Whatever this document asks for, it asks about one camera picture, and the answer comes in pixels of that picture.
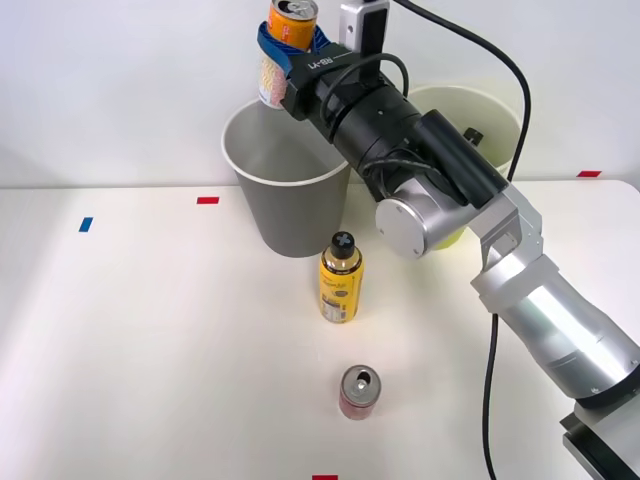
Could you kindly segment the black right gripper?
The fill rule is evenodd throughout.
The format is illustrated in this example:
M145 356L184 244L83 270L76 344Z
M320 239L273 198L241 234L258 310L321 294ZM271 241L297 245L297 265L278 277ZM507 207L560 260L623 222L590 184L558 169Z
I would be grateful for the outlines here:
M328 141L357 103L391 84L380 72L380 63L393 63L394 55L365 58L331 43L319 26L313 30L311 53L275 39L266 21L258 27L257 42L287 79L284 109L298 121L309 121Z

